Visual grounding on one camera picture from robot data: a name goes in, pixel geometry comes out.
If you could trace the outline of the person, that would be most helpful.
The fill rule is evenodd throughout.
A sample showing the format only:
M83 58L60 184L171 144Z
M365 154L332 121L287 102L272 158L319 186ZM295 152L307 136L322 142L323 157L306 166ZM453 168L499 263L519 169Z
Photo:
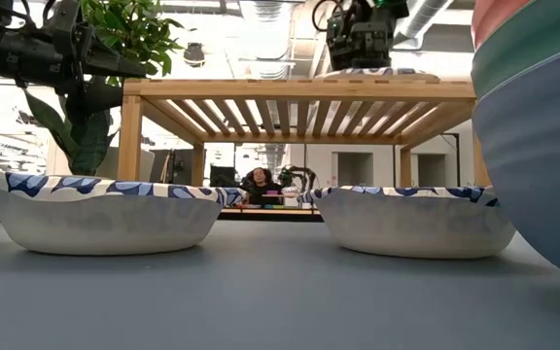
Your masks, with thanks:
M256 167L248 175L247 179L252 183L249 190L249 203L254 205L281 205L280 197L263 197L269 191L279 194L282 186L272 180L271 172L266 168Z

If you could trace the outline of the blue ribbed bowl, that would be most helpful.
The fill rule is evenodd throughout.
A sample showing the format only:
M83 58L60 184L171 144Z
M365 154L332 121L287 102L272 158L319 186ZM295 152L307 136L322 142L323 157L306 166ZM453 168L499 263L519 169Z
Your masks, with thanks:
M560 268L560 53L481 97L472 122L506 215Z

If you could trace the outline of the black monitor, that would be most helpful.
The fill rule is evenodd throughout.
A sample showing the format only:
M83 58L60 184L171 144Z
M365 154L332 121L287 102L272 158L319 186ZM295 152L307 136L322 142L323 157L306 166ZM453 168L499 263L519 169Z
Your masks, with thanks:
M236 170L230 166L216 166L210 167L210 186L221 188L234 188L238 186L235 180Z

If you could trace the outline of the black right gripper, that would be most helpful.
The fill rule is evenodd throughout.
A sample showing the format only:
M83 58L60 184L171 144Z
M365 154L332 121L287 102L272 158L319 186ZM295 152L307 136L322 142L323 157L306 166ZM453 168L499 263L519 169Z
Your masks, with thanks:
M326 45L332 70L390 67L397 20L407 18L406 0L343 0L334 2L327 20Z

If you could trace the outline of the green ribbed bowl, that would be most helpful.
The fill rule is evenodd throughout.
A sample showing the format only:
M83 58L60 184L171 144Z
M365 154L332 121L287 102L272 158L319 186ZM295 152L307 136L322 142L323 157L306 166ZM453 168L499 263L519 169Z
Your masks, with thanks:
M531 0L474 51L477 98L532 65L560 53L560 0Z

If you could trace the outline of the tall white pot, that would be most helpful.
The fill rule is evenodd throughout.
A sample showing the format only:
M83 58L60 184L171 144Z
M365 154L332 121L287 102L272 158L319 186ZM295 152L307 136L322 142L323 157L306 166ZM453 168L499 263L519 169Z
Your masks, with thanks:
M153 170L155 154L150 151L142 150L140 154L140 168L138 172L138 180L142 182L150 182ZM95 176L105 179L115 179L119 166L119 149L110 147L106 153L103 162L99 165L95 172Z

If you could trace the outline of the wooden background table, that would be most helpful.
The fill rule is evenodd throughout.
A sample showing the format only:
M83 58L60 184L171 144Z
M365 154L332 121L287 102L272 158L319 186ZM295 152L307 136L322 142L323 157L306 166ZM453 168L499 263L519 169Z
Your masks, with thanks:
M269 221L292 223L322 223L323 217L317 210L306 209L249 209L226 208L218 217L228 221Z

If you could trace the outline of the slatted bamboo shelf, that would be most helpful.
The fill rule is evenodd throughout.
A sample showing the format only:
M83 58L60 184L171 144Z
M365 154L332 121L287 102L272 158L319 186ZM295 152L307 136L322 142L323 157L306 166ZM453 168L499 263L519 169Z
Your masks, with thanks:
M210 143L300 144L307 164L331 163L312 145L388 146L373 184L410 186L411 151L467 121L476 97L465 81L408 77L318 80L129 80L123 86L117 177L137 180L142 120L193 146L192 184L203 182Z

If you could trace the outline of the pink ribbed bowl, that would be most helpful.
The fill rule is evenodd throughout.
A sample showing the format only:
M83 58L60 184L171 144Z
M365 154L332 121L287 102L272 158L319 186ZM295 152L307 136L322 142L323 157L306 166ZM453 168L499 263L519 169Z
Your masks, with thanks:
M471 33L475 51L505 21L531 0L475 0Z

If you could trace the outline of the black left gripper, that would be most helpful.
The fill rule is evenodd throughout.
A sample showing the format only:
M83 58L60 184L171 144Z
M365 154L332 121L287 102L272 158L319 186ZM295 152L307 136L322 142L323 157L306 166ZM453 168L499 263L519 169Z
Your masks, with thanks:
M146 69L139 62L113 51L91 35L84 20L81 0L47 0L46 27L55 51L61 55L63 81L55 93L65 101L62 107L73 123L86 123L91 114L123 105L123 88L104 79L84 80L91 75L144 78Z

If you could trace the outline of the dark round ceiling fixture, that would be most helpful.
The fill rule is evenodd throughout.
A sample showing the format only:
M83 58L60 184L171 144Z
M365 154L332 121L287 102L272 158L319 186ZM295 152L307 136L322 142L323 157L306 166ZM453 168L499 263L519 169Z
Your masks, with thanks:
M183 60L192 68L202 67L206 63L203 45L201 43L188 43L183 52Z

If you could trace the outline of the leafy green plant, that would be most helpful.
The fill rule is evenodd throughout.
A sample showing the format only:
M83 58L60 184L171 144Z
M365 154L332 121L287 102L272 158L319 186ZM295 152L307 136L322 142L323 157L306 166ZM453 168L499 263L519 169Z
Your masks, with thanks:
M84 20L109 49L140 63L147 76L172 72L172 53L183 47L172 30L177 20L161 16L160 0L81 0Z

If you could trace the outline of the silver ceiling duct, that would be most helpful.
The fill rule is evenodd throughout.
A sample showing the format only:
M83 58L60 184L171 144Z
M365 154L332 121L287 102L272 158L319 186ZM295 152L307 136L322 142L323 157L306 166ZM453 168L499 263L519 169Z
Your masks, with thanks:
M420 50L424 35L433 25L436 16L453 2L454 0L407 0L409 16L397 20L393 49Z

